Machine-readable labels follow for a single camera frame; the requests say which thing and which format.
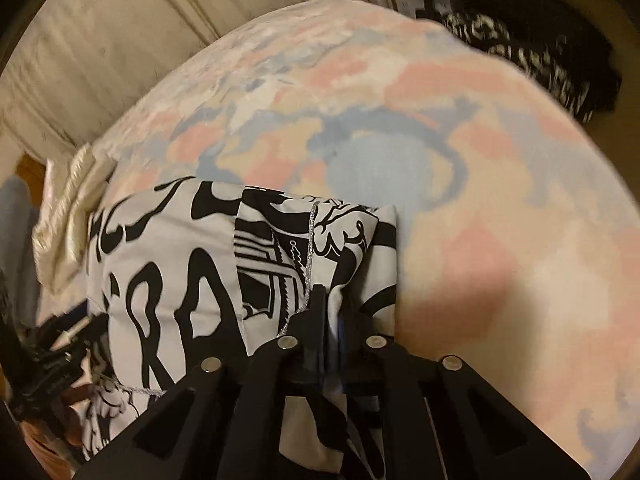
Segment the black white graffiti print garment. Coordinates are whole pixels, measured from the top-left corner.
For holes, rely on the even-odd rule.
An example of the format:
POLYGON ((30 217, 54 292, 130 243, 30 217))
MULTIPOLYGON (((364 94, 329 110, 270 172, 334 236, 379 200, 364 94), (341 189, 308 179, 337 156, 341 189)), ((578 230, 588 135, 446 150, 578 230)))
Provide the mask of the black white graffiti print garment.
POLYGON ((374 479, 355 452, 340 315, 393 331, 396 211, 184 177, 91 219, 88 296, 107 314, 106 370, 87 412, 87 463, 201 362, 236 370, 326 289, 317 393, 285 399, 280 452, 327 479, 374 479))

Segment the black white patterned clothes pile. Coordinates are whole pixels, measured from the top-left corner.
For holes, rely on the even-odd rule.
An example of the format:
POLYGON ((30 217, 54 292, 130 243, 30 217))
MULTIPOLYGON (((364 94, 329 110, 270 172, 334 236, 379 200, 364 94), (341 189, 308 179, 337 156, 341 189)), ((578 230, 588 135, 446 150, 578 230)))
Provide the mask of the black white patterned clothes pile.
POLYGON ((418 17, 518 66, 578 122, 615 110, 622 75, 613 46, 562 0, 424 0, 418 17))

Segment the grey upholstered chair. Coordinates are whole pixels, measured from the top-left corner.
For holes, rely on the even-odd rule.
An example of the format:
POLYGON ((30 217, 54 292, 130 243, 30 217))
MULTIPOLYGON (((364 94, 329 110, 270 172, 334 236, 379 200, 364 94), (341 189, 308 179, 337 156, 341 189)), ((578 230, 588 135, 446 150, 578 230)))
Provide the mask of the grey upholstered chair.
POLYGON ((9 316, 18 327, 34 328, 41 286, 37 278, 32 230, 39 209, 27 184, 17 176, 1 185, 1 283, 8 296, 9 316))

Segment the folded white puffer jacket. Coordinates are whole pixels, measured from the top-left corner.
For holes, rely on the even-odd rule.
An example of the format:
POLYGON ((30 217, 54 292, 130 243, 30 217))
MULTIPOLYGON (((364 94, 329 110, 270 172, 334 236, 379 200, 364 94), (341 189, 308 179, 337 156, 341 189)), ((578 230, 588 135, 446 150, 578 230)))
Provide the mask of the folded white puffer jacket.
POLYGON ((39 220, 32 231, 38 280, 51 295, 66 289, 88 243, 88 222, 108 187, 115 159, 83 145, 73 156, 47 161, 39 220))

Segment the pastel tie-dye bed blanket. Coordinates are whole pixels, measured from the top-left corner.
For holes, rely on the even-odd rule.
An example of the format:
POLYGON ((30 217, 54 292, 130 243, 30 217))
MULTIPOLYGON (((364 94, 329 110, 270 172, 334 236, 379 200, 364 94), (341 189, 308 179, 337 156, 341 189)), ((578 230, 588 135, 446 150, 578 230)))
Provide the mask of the pastel tie-dye bed blanket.
POLYGON ((396 211, 390 337, 457 356, 585 468, 639 440, 639 208, 582 127, 439 24, 349 0, 251 21, 99 137, 92 217, 184 177, 396 211))

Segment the beige curtain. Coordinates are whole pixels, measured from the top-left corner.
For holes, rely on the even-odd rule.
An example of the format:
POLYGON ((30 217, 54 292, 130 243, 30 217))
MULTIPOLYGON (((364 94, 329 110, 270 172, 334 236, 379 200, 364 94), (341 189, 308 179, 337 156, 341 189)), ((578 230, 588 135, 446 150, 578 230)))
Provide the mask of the beige curtain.
POLYGON ((303 1, 44 0, 2 67, 2 139, 39 160, 75 151, 199 50, 303 1))

